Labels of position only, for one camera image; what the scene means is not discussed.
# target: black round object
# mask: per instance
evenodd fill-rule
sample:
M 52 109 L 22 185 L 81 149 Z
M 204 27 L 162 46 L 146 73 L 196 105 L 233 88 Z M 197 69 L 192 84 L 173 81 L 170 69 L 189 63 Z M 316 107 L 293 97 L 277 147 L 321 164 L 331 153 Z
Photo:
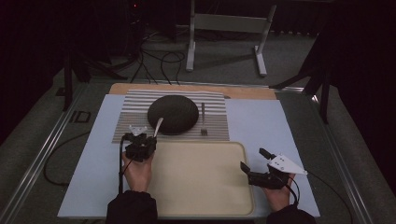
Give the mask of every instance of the black round object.
M 154 101 L 148 109 L 148 123 L 155 129 L 163 118 L 160 133 L 174 135 L 191 129 L 199 117 L 197 105 L 181 95 L 166 95 Z

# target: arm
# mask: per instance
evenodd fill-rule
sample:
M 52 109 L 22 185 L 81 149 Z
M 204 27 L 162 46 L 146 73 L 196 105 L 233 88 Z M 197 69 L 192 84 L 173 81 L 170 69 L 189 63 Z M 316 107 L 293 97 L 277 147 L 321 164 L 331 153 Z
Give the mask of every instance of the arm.
M 106 223 L 151 224 L 157 222 L 157 204 L 147 193 L 151 180 L 151 163 L 154 154 L 142 162 L 131 161 L 122 155 L 123 170 L 131 190 L 126 190 L 107 206 Z
M 290 175 L 289 186 L 294 177 L 295 175 Z M 297 208 L 297 203 L 290 204 L 290 191 L 287 187 L 262 190 L 273 210 L 267 218 L 267 224 L 316 224 L 311 215 Z

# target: striped mat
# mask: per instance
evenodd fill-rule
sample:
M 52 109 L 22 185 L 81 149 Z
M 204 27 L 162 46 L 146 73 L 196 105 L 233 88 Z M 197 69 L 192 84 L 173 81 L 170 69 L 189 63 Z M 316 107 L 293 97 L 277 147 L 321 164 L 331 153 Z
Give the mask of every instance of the striped mat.
M 154 129 L 149 125 L 147 113 L 151 104 L 165 95 L 183 95 L 188 97 L 198 106 L 200 116 L 194 127 L 187 132 L 180 135 L 163 135 L 158 133 L 158 139 L 230 141 L 227 113 L 224 95 L 222 93 L 209 91 L 136 90 L 128 91 L 125 95 L 112 143 L 119 143 L 122 136 L 130 132 L 130 125 L 132 127 L 147 127 L 148 130 L 146 133 L 148 136 L 153 135 Z M 207 136 L 201 135 L 201 103 L 205 103 Z

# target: black sleeve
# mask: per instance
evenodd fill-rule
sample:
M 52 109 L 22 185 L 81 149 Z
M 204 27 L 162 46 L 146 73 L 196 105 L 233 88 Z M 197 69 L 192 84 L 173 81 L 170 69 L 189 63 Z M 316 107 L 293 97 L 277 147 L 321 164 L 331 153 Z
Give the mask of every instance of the black sleeve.
M 157 204 L 146 192 L 127 190 L 107 206 L 106 224 L 157 223 Z
M 315 219 L 296 204 L 289 205 L 280 211 L 271 213 L 267 218 L 267 224 L 316 224 Z

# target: human hand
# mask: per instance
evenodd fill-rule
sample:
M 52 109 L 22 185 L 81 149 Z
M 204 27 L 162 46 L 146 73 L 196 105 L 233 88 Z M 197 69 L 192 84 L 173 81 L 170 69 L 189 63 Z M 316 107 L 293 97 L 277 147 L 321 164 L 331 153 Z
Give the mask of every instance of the human hand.
M 125 178 L 131 190 L 138 192 L 146 192 L 148 190 L 151 180 L 151 163 L 154 154 L 155 153 L 147 160 L 139 162 L 128 159 L 125 156 L 125 152 L 122 153 L 122 160 L 124 162 L 122 170 L 124 171 Z
M 296 174 L 289 174 L 288 185 L 291 185 L 292 179 Z M 282 210 L 284 207 L 290 205 L 290 191 L 287 187 L 282 189 L 265 189 L 262 188 L 267 197 L 268 203 L 274 212 Z

